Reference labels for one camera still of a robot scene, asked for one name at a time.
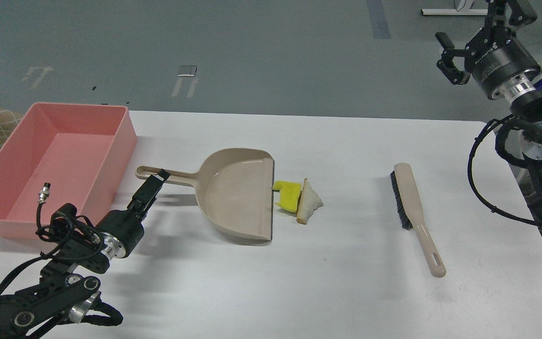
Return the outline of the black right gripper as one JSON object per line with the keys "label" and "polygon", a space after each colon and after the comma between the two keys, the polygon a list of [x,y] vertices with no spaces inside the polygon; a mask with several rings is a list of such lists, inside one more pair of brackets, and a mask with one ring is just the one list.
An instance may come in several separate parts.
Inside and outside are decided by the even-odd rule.
{"label": "black right gripper", "polygon": [[[507,0],[510,26],[533,24],[538,15],[528,0]],[[488,99],[515,100],[534,91],[540,66],[508,28],[482,29],[471,39],[471,49],[457,49],[445,32],[435,33],[443,48],[436,66],[453,85],[465,85],[470,75]],[[471,73],[461,71],[454,58],[471,58]]]}

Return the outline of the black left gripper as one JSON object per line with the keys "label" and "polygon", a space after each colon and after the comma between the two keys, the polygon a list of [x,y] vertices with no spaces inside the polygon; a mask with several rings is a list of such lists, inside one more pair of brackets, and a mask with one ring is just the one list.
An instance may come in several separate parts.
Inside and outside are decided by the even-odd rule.
{"label": "black left gripper", "polygon": [[127,210],[112,210],[99,223],[97,231],[103,234],[103,254],[108,258],[126,258],[144,236],[142,221],[156,200],[170,174],[160,169],[147,177],[133,194]]}

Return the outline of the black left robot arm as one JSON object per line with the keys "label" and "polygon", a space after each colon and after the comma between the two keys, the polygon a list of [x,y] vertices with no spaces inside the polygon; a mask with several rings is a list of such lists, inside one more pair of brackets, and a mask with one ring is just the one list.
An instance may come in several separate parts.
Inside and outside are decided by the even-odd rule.
{"label": "black left robot arm", "polygon": [[71,323],[118,326],[122,314],[101,299],[99,274],[114,258],[128,257],[144,236],[144,221],[167,171],[147,176],[125,210],[112,210],[94,225],[67,203],[41,223],[51,185],[44,183],[36,210],[36,235],[56,246],[9,272],[0,283],[0,339],[39,339]]}

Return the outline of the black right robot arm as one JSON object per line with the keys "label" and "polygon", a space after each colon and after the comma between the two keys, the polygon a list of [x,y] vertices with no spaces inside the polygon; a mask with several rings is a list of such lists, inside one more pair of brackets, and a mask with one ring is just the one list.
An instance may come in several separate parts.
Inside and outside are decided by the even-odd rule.
{"label": "black right robot arm", "polygon": [[[467,164],[474,195],[495,214],[542,227],[542,84],[533,85],[541,67],[517,37],[518,28],[536,18],[526,0],[489,0],[483,27],[463,48],[456,48],[445,32],[437,32],[435,38],[443,49],[436,65],[450,83],[465,85],[474,79],[488,99],[505,98],[510,104],[510,115],[491,120],[475,138]],[[533,220],[501,210],[476,189],[473,159],[495,129],[495,152],[510,165],[528,171],[534,189],[528,204]]]}

